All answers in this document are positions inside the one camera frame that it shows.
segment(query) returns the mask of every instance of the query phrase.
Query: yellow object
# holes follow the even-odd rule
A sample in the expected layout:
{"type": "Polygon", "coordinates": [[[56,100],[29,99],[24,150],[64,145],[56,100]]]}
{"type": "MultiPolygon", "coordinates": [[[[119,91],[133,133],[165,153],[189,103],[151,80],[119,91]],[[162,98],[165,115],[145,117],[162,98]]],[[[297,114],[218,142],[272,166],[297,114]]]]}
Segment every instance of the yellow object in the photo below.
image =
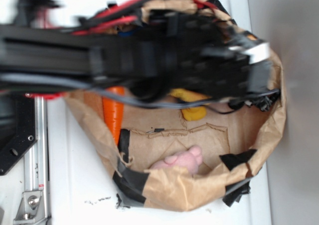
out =
{"type": "MultiPolygon", "coordinates": [[[[194,102],[199,100],[204,100],[209,98],[206,95],[188,91],[185,89],[174,89],[170,93],[171,96],[181,99],[185,102],[194,102]]],[[[187,108],[181,110],[183,117],[187,121],[192,120],[200,120],[206,116],[206,108],[205,107],[194,107],[194,108],[187,108]]]]}
{"type": "Polygon", "coordinates": [[[183,117],[187,121],[200,120],[206,116],[205,107],[194,107],[181,110],[183,117]]]}

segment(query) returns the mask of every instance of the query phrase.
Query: black metal bracket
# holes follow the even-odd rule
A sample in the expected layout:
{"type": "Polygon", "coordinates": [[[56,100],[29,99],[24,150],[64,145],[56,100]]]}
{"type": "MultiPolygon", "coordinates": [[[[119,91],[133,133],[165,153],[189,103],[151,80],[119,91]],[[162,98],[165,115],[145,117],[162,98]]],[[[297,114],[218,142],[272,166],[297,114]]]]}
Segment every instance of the black metal bracket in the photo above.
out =
{"type": "Polygon", "coordinates": [[[15,126],[0,135],[0,176],[7,174],[37,140],[35,102],[25,96],[12,95],[15,126]]]}

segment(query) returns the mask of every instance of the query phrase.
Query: gray wall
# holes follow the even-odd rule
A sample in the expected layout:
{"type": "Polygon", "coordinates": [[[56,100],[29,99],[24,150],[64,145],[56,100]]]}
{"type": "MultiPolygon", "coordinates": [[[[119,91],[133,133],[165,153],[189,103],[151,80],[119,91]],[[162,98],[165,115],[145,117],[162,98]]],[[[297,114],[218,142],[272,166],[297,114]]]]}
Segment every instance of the gray wall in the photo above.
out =
{"type": "Polygon", "coordinates": [[[288,90],[285,135],[267,163],[273,225],[319,224],[319,0],[249,0],[249,8],[288,90]]]}

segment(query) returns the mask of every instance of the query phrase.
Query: carrot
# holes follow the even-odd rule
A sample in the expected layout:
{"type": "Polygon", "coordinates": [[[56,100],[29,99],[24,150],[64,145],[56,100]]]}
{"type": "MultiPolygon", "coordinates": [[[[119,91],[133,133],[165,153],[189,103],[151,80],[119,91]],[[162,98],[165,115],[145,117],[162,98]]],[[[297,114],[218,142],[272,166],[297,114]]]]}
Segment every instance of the carrot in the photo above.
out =
{"type": "MultiPolygon", "coordinates": [[[[123,87],[110,87],[107,89],[107,91],[118,95],[124,95],[123,87]]],[[[119,143],[123,110],[124,105],[122,103],[103,98],[104,122],[111,131],[116,145],[119,143]]]]}

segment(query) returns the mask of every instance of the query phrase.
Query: toy pig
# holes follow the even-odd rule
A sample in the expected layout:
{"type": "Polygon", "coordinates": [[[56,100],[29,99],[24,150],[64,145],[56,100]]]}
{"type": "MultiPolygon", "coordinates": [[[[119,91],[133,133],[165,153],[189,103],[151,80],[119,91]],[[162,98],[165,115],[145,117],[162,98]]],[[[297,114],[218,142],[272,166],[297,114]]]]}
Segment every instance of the toy pig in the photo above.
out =
{"type": "Polygon", "coordinates": [[[198,167],[203,162],[201,147],[198,145],[192,146],[188,151],[177,152],[172,156],[166,157],[151,166],[151,169],[161,169],[173,166],[185,167],[191,175],[198,172],[198,167]]]}

